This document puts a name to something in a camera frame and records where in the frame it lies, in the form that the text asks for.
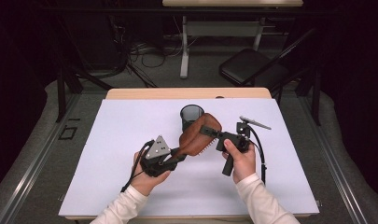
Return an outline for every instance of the metal bracket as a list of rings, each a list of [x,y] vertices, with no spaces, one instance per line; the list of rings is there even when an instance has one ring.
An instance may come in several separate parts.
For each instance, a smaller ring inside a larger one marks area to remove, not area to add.
[[[169,155],[170,153],[171,149],[168,147],[163,137],[159,135],[153,146],[151,146],[151,148],[148,150],[146,159],[150,160],[160,156]]]

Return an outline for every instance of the hand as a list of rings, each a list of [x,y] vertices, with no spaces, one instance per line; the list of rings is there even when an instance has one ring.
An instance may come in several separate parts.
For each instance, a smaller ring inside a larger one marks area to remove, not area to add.
[[[133,158],[133,162],[136,161],[136,158],[138,156],[139,153],[136,152]],[[136,166],[136,170],[134,173],[136,177],[132,180],[131,185],[141,194],[148,196],[150,192],[154,189],[154,187],[162,183],[170,173],[171,171],[166,171],[157,177],[149,176],[145,172],[143,172],[142,166],[139,162]]]
[[[253,144],[249,145],[245,153],[241,153],[230,139],[224,140],[224,147],[228,152],[223,152],[223,157],[227,159],[230,154],[234,159],[232,179],[235,184],[256,172],[256,152]]]

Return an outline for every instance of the person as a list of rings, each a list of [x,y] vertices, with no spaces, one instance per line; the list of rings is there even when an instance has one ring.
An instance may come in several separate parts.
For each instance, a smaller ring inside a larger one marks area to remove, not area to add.
[[[253,145],[246,153],[241,153],[231,140],[226,139],[224,146],[227,152],[222,155],[225,159],[229,154],[233,157],[232,180],[238,194],[247,206],[254,223],[299,223],[299,221],[285,210],[276,198],[264,187],[263,182],[256,174],[256,153]],[[140,165],[135,173],[142,172]],[[170,174],[164,172],[158,177],[151,177],[142,173],[133,179],[131,185],[112,202],[91,224],[125,224],[138,215],[145,206],[147,196]]]

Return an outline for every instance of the dark background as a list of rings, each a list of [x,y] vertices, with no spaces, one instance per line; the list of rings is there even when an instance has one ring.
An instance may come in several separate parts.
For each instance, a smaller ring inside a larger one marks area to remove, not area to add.
[[[141,7],[160,7],[161,1],[140,1]],[[54,81],[60,64],[42,24],[58,37],[60,50],[79,66],[116,68],[120,52],[110,44],[107,18],[94,16],[103,35],[80,36],[76,43],[66,37],[61,25],[50,19],[40,20],[27,1],[0,1],[0,181],[17,158],[39,119],[46,103],[44,88]],[[315,26],[325,41],[315,46],[320,55],[322,91],[335,103],[344,145],[369,185],[378,193],[378,3],[376,1],[304,1],[309,9],[338,9],[341,17],[332,19],[297,19],[289,39]],[[143,27],[148,18],[133,21]],[[161,45],[161,30],[168,32],[170,21],[153,20],[153,37],[146,30],[135,30],[141,38]],[[82,30],[85,21],[70,23],[70,29]],[[79,55],[76,48],[87,55]],[[93,58],[92,50],[106,50],[108,57]]]

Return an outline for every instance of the white sleeve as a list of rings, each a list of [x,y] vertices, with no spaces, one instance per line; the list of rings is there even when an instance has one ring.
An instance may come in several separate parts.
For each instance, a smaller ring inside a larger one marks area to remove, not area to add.
[[[241,180],[236,188],[254,223],[300,223],[264,187],[257,174]]]
[[[91,224],[125,224],[138,215],[147,197],[129,186]]]

